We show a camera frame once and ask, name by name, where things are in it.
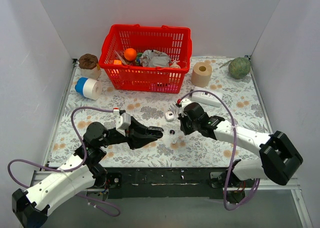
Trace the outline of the black earbud charging case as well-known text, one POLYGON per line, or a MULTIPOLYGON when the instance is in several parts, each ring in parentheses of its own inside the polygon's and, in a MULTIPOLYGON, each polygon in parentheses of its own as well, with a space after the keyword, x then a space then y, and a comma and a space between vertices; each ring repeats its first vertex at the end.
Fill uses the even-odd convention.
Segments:
POLYGON ((158 126, 148 126, 146 133, 150 136, 157 137, 158 139, 163 137, 164 129, 158 126))

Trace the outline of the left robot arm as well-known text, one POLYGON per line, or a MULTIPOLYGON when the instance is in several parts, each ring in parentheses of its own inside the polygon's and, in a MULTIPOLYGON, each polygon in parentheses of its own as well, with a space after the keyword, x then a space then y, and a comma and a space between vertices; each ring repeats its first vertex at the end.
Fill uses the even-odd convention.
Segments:
POLYGON ((24 228, 40 228, 48 216, 64 202, 86 188, 108 190, 114 178, 100 164, 107 154, 103 148, 126 143, 132 150, 163 137, 164 130, 145 126, 123 113, 117 126, 107 129, 100 122, 91 123, 83 135, 84 147, 75 150, 56 172, 26 190, 12 194, 12 211, 24 228))

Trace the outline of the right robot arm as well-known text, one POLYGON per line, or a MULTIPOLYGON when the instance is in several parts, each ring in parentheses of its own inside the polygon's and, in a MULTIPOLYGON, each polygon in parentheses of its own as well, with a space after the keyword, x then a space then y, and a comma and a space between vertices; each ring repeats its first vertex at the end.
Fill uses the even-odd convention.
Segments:
POLYGON ((243 127, 235 127, 220 116, 209 116, 202 106, 189 99, 180 100, 178 115, 180 129, 184 135, 199 132, 206 138, 227 142, 243 148, 258 158, 237 159, 231 164, 231 171, 220 174, 215 181, 229 187, 237 187, 243 181, 269 179, 285 186, 303 163, 303 158, 288 136, 276 131, 261 133, 243 127))

